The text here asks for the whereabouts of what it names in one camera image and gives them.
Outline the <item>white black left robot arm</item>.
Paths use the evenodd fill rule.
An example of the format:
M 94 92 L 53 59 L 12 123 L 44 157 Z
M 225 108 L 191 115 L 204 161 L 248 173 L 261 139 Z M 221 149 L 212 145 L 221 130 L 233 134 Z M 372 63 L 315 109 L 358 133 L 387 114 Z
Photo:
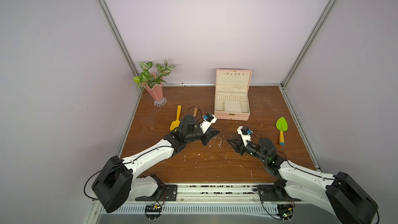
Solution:
M 91 176 L 94 199 L 100 201 L 107 213 L 116 211 L 130 197 L 157 199 L 162 182 L 154 175 L 140 176 L 180 153 L 189 143 L 201 141 L 207 145 L 220 132 L 212 127 L 216 121 L 217 117 L 211 113 L 204 115 L 200 124 L 194 116 L 186 115 L 176 128 L 153 146 L 123 159 L 111 157 Z

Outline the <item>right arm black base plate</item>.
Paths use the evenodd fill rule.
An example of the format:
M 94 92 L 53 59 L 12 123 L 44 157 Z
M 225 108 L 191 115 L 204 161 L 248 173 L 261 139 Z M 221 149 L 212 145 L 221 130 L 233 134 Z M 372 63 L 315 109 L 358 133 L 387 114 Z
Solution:
M 285 190 L 286 183 L 286 180 L 279 178 L 274 184 L 257 185 L 253 189 L 253 192 L 259 195 L 260 201 L 262 202 L 301 201 L 287 194 Z

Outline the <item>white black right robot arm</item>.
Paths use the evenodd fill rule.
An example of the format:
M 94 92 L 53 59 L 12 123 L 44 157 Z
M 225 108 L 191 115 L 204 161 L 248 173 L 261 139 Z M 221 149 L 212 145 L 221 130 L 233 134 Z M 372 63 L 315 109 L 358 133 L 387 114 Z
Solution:
M 377 203 L 344 172 L 334 175 L 296 165 L 268 138 L 253 143 L 231 136 L 227 141 L 238 154 L 262 161 L 266 171 L 278 179 L 275 186 L 284 197 L 322 208 L 342 224 L 370 224 L 380 217 Z

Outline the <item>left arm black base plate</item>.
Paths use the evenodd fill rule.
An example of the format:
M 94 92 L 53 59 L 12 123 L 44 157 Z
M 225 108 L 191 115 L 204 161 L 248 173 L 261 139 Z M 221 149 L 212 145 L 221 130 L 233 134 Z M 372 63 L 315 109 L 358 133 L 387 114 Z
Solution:
M 131 199 L 135 201 L 176 201 L 178 185 L 165 184 L 154 174 L 132 182 Z

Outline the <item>pink jewelry box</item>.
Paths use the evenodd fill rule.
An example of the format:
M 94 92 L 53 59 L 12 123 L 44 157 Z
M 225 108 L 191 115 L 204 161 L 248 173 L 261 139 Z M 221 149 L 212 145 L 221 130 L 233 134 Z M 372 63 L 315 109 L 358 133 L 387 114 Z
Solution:
M 250 116 L 248 90 L 250 70 L 216 71 L 215 116 L 218 119 L 247 121 Z

